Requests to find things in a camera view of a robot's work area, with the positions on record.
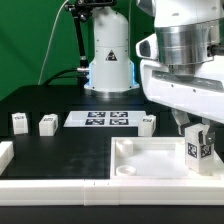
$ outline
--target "black tabletop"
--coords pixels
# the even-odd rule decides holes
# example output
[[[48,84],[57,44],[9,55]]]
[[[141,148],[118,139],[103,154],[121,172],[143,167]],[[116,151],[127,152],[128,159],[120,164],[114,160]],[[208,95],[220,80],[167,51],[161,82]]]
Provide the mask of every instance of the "black tabletop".
[[[64,128],[70,111],[146,111],[157,116],[154,136],[178,136],[170,108],[143,95],[123,99],[85,96],[75,86],[25,86],[0,102],[0,141],[12,140],[15,158],[0,177],[8,179],[108,179],[111,137],[137,137],[137,127]],[[28,116],[29,134],[14,136],[11,115]],[[53,137],[39,136],[44,114],[57,114]],[[200,118],[191,116],[197,123]],[[223,157],[223,128],[217,151]],[[222,206],[1,207],[1,223],[212,223],[223,222]]]

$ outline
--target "wall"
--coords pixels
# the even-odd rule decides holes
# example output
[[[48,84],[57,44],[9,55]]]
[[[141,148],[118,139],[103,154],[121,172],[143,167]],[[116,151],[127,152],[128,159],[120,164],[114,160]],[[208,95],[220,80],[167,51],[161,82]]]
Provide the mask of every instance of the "wall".
[[[0,1],[0,100],[20,86],[38,83],[53,23],[63,2],[64,0]],[[153,20],[136,7],[135,0],[118,0],[114,8],[128,18],[130,6],[130,52],[138,70],[139,59],[135,54],[135,44],[153,32]],[[82,30],[86,53],[91,60],[94,56],[91,20],[82,24]],[[63,10],[43,78],[46,80],[58,71],[78,65],[73,19],[70,13]],[[76,84],[76,81],[60,80],[54,84]]]

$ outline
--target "white block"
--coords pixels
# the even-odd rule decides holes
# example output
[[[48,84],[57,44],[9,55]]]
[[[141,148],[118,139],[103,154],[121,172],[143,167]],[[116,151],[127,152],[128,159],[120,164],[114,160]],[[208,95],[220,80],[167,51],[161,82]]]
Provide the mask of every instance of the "white block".
[[[58,128],[58,115],[45,115],[39,123],[40,136],[53,136]]]
[[[185,129],[185,161],[186,165],[197,173],[211,175],[214,168],[214,144],[206,146],[199,143],[198,134],[203,129],[203,124]]]
[[[156,117],[153,115],[144,116],[138,125],[139,137],[152,137],[156,129]]]
[[[167,186],[164,180],[163,186],[162,181],[157,186],[134,184],[121,186],[119,205],[223,205],[224,203],[222,187],[205,186],[204,182],[200,183],[200,187],[193,184],[184,186],[180,183],[179,180],[179,186],[178,184]]]
[[[14,157],[13,143],[1,142],[0,143],[0,175],[8,166],[12,158]]]
[[[110,186],[109,180],[86,180],[84,205],[119,205],[118,186]]]
[[[83,204],[84,180],[0,181],[0,206]]]
[[[28,133],[28,123],[25,113],[12,114],[12,123],[15,135]]]

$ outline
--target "small object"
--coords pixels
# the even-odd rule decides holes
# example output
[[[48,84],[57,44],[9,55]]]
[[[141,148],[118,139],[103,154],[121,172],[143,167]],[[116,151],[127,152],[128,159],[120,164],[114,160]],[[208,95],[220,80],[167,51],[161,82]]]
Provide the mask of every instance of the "small object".
[[[1,142],[0,143],[0,175],[8,166],[12,158],[14,157],[13,143]]]
[[[134,176],[136,173],[137,170],[133,166],[123,165],[116,168],[117,176]]]
[[[28,122],[25,113],[12,114],[12,123],[15,135],[28,133]]]
[[[53,136],[58,128],[58,115],[45,115],[39,123],[40,136]]]
[[[133,155],[133,141],[125,139],[116,142],[116,156],[130,157]]]
[[[138,125],[139,137],[152,137],[156,129],[156,116],[144,116]]]
[[[202,175],[211,175],[214,169],[214,144],[204,145],[199,142],[199,133],[203,124],[196,124],[185,129],[185,163]]]

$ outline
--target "warning label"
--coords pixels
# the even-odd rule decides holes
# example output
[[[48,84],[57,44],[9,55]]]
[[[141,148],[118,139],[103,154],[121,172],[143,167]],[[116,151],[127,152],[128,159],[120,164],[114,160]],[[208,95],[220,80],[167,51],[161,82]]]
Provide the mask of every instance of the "warning label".
[[[117,61],[117,58],[112,50],[108,54],[106,61]]]

